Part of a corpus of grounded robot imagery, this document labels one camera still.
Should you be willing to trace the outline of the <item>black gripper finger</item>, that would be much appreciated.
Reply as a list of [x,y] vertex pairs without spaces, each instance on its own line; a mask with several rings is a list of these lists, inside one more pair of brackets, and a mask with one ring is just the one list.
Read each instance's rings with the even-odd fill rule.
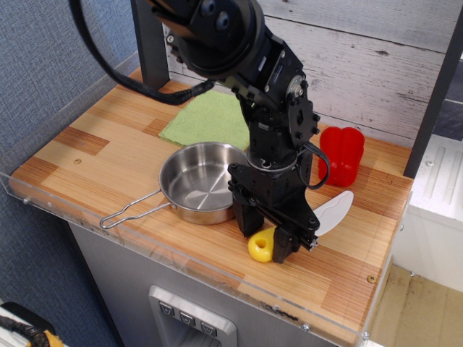
[[251,195],[234,191],[233,210],[242,235],[249,238],[263,225],[264,217],[259,213],[256,199]]
[[277,226],[273,235],[273,262],[284,263],[289,255],[300,250],[300,246],[300,238],[293,225],[285,223]]

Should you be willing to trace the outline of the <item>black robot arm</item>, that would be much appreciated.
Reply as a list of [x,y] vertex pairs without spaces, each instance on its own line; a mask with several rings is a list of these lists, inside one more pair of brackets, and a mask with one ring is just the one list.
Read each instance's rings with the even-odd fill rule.
[[229,88],[250,133],[246,164],[233,163],[229,190],[244,236],[269,220],[276,229],[272,260],[318,243],[319,220],[305,193],[318,115],[307,97],[302,62],[265,24],[256,1],[152,1],[172,35],[173,54],[188,69]]

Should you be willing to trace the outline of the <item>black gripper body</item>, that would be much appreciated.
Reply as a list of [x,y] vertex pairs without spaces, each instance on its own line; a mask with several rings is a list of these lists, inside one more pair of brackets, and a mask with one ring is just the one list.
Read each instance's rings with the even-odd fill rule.
[[292,166],[269,171],[251,164],[233,164],[229,189],[251,195],[256,199],[259,213],[276,227],[291,224],[297,230],[301,246],[315,240],[320,222],[308,205],[306,190],[310,183],[313,154],[303,152]]

